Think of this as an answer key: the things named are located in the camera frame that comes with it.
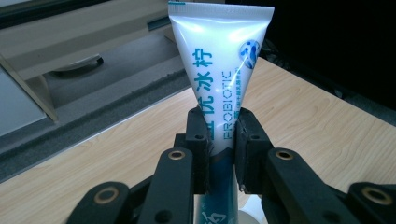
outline toothpaste tube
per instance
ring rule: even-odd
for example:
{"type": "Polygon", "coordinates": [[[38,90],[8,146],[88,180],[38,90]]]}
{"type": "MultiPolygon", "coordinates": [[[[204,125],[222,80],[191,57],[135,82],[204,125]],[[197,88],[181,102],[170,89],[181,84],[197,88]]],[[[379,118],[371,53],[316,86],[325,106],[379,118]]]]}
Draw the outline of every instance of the toothpaste tube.
{"type": "Polygon", "coordinates": [[[175,40],[213,148],[196,223],[237,223],[233,132],[273,7],[169,2],[175,40]]]}

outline wooden table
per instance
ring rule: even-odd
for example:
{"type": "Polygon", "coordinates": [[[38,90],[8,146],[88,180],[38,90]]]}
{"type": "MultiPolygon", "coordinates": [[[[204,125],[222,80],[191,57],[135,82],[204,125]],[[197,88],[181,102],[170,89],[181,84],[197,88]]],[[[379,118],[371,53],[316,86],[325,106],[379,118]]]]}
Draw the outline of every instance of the wooden table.
{"type": "MultiPolygon", "coordinates": [[[[180,92],[0,185],[1,223],[64,223],[82,196],[107,181],[133,186],[184,133],[192,90],[180,92]]],[[[243,107],[275,147],[300,153],[325,183],[396,183],[396,128],[259,60],[243,107]]],[[[242,204],[246,197],[240,197],[242,204]]]]}

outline white cabinet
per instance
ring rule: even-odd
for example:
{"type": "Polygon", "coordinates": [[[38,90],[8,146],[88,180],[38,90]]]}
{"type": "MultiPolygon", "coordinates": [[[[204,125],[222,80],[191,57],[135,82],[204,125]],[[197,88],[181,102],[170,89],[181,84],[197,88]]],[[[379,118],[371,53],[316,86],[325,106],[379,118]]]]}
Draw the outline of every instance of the white cabinet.
{"type": "Polygon", "coordinates": [[[0,136],[45,117],[44,111],[0,67],[0,136]]]}

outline white tube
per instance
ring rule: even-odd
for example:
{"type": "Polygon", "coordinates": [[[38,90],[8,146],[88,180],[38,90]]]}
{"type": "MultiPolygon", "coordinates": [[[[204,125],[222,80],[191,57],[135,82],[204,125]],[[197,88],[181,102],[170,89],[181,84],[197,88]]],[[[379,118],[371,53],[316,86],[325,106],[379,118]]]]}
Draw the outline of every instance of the white tube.
{"type": "Polygon", "coordinates": [[[262,211],[262,199],[257,195],[250,195],[245,206],[239,209],[240,224],[268,223],[262,211]]]}
{"type": "Polygon", "coordinates": [[[175,40],[211,132],[210,189],[197,223],[237,223],[233,130],[272,7],[169,2],[175,40]]]}

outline blue logo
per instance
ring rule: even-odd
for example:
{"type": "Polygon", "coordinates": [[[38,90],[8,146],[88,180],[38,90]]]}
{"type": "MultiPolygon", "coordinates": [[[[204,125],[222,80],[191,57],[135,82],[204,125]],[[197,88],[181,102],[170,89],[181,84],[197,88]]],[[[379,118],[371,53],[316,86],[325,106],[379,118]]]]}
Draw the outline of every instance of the blue logo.
{"type": "Polygon", "coordinates": [[[244,65],[250,69],[256,65],[257,58],[260,54],[260,44],[255,40],[249,40],[242,45],[239,57],[244,62],[244,65]]]}

